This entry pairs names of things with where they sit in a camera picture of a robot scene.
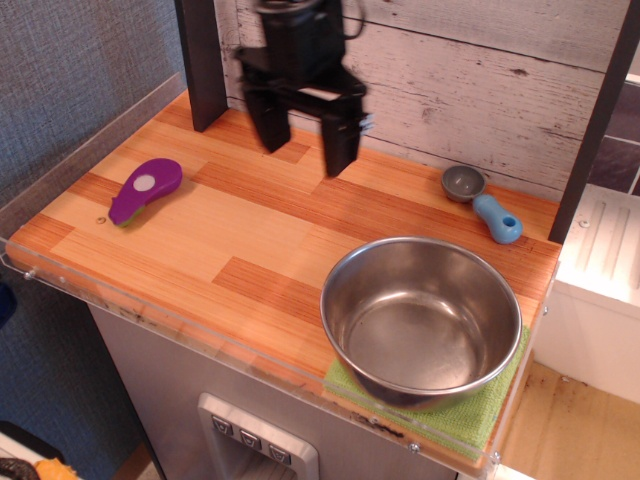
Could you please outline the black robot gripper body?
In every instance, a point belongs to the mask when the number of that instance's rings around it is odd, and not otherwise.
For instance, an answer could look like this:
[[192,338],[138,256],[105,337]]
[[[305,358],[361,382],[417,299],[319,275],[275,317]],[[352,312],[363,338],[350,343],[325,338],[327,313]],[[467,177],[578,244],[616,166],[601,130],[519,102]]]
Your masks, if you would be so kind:
[[255,118],[297,110],[317,118],[361,118],[366,86],[343,65],[341,9],[258,9],[263,47],[241,47],[245,102]]

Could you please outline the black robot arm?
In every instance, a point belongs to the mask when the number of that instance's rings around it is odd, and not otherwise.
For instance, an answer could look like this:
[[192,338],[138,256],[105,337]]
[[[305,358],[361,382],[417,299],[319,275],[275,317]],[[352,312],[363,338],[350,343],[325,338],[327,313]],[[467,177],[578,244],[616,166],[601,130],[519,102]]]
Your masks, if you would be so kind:
[[240,47],[241,88],[263,146],[291,140],[289,112],[320,120],[325,171],[336,177],[358,157],[370,125],[365,84],[342,64],[346,42],[340,1],[258,1],[264,47]]

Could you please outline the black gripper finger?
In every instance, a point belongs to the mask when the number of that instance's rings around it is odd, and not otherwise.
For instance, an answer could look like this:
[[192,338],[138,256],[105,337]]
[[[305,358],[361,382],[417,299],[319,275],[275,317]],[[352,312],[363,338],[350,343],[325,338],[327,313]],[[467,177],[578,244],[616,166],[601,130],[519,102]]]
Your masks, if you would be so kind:
[[337,177],[358,157],[360,139],[373,128],[373,117],[361,97],[338,98],[321,115],[326,175]]
[[288,110],[271,91],[249,88],[243,92],[249,115],[263,146],[270,153],[277,151],[291,139]]

